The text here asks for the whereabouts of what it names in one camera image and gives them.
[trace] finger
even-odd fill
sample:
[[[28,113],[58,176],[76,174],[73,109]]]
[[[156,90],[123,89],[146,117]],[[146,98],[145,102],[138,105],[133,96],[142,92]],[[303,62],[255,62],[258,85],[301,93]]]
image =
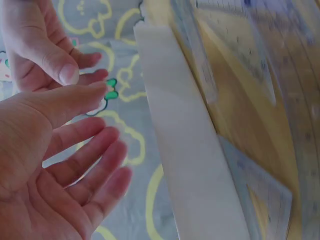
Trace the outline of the finger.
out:
[[[66,36],[63,28],[60,29],[60,34],[58,36],[65,36],[63,39],[51,39],[53,43],[69,53],[69,55],[76,61],[79,69],[86,69],[94,67],[102,58],[102,54],[99,52],[94,53],[82,53],[77,48],[75,48],[70,42],[69,38]]]
[[[53,164],[46,170],[65,188],[77,181],[118,138],[119,131],[116,128],[106,127],[67,160]]]
[[[79,81],[77,62],[46,36],[34,35],[25,39],[20,55],[40,66],[51,78],[63,86]]]
[[[86,73],[80,75],[78,84],[88,85],[95,82],[103,81],[108,76],[108,71],[105,69],[98,69],[93,73]]]
[[[23,103],[41,113],[52,129],[56,129],[75,116],[97,108],[106,91],[104,82],[95,82],[89,86],[59,87],[33,93],[30,95],[32,97],[23,99]]]
[[[76,61],[80,69],[92,68],[102,58],[102,54],[100,52],[84,54],[76,48],[72,49],[70,55]]]
[[[100,82],[105,80],[105,78],[108,76],[108,71],[105,69],[98,69],[97,71],[93,73],[86,73],[86,74],[81,74],[79,78],[79,82],[77,83],[78,85],[89,85],[95,82]],[[37,91],[47,91],[47,90],[52,90],[56,88],[60,88],[62,85],[56,81],[52,81],[49,85],[46,87],[42,87],[38,89]]]
[[[54,129],[43,160],[47,160],[63,150],[97,135],[105,127],[106,124],[102,118],[89,117]]]
[[[111,174],[121,166],[127,155],[127,146],[122,141],[114,142],[103,154],[96,166],[75,185],[66,190],[81,206],[107,182]]]
[[[132,171],[128,167],[119,168],[91,201],[83,206],[93,229],[96,229],[120,199],[126,194]]]

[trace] white board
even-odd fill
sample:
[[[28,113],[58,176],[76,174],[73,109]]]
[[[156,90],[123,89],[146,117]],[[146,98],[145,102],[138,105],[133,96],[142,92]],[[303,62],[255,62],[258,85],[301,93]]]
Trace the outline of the white board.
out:
[[[134,29],[180,240],[249,240],[216,131],[168,26]]]

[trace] transparent triangle ruler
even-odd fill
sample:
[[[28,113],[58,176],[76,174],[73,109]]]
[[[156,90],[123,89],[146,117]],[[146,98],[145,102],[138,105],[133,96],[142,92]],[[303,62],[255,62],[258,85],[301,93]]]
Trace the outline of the transparent triangle ruler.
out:
[[[248,21],[241,0],[196,0],[197,16],[205,21],[251,73],[271,103],[276,103],[265,49]]]
[[[251,240],[262,240],[262,232],[249,189],[267,207],[266,240],[285,240],[289,224],[292,193],[224,137],[219,140],[239,196]]]
[[[176,4],[176,15],[183,22],[189,46],[191,47],[192,56],[198,73],[199,81],[208,104],[214,102],[218,97],[218,91],[212,73],[211,65],[203,45],[201,35],[198,30],[198,23],[194,16],[194,8],[190,0],[174,0]]]
[[[313,0],[244,0],[280,87],[299,176],[304,240],[320,239],[320,13]]]

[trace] cartoon pattern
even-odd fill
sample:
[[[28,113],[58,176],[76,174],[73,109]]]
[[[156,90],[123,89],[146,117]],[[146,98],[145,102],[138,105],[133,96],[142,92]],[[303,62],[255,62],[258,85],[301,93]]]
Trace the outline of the cartoon pattern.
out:
[[[133,26],[147,21],[141,0],[52,0],[72,44],[84,53],[100,52],[95,68],[107,69],[108,92],[88,116],[116,126],[128,144],[124,161],[133,169],[128,193],[97,228],[93,240],[176,240],[178,238],[146,98]],[[18,92],[0,36],[0,100]],[[43,163],[46,167],[75,152],[84,142]]]

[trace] fingernail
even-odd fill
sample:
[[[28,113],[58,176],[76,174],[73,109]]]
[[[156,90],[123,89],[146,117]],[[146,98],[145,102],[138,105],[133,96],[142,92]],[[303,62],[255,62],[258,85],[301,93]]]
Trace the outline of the fingernail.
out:
[[[59,73],[59,80],[64,86],[77,84],[79,81],[79,69],[67,63]]]
[[[91,88],[94,88],[94,89],[104,89],[105,92],[107,92],[107,85],[104,81],[96,81],[94,83],[91,83],[89,85]]]

